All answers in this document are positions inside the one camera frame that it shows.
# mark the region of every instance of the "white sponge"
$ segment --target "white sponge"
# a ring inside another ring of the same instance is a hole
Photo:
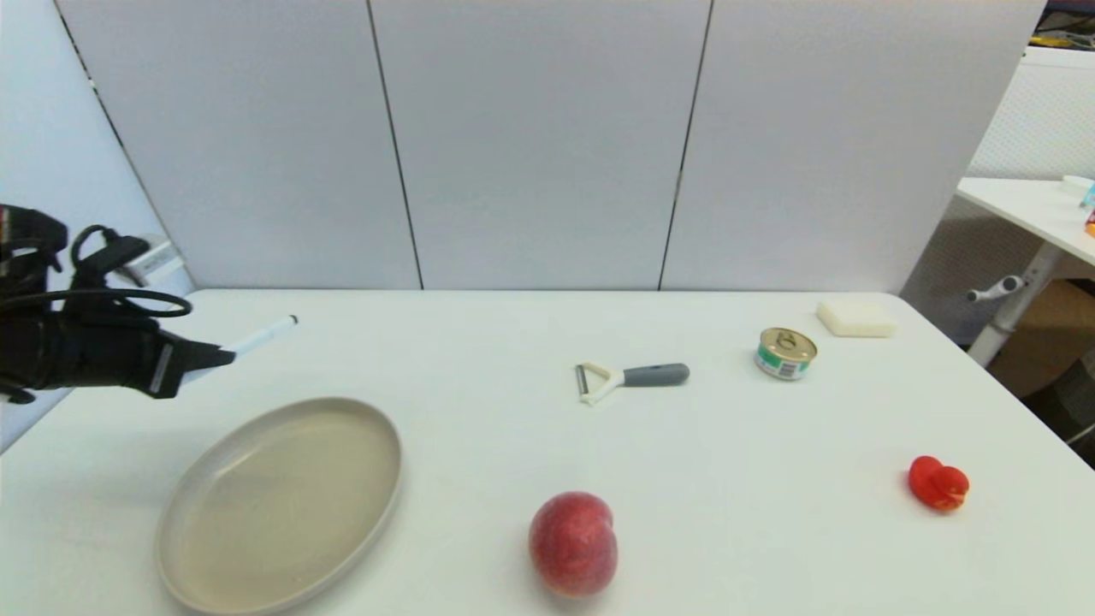
[[[897,332],[897,322],[868,301],[822,301],[818,318],[833,336],[889,338]]]

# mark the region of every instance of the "gray handle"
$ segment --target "gray handle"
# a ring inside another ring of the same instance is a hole
[[[661,364],[643,367],[623,372],[624,387],[666,387],[688,381],[689,370],[684,364]]]

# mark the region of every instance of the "tin can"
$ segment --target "tin can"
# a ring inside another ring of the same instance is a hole
[[[795,330],[771,328],[760,333],[753,360],[775,379],[798,381],[817,356],[817,345],[809,338]]]

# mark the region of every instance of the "desk leg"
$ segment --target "desk leg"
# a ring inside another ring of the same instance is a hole
[[[1041,244],[1026,270],[1023,271],[1023,280],[1026,281],[1026,286],[1004,300],[992,321],[984,326],[977,340],[973,341],[973,347],[970,347],[969,357],[975,362],[988,367],[989,362],[996,357],[1000,348],[1015,333],[1015,327],[1026,314],[1030,302],[1049,282],[1050,276],[1053,275],[1053,268],[1057,267],[1057,261],[1061,259],[1062,254],[1061,248],[1049,242]]]

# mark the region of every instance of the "white wall panel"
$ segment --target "white wall panel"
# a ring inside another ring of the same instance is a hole
[[[706,0],[373,0],[426,288],[656,288]]]
[[[1039,0],[716,0],[664,288],[897,291]]]
[[[1030,47],[967,175],[1095,177],[1095,54]]]
[[[418,286],[364,1],[59,5],[199,284]]]

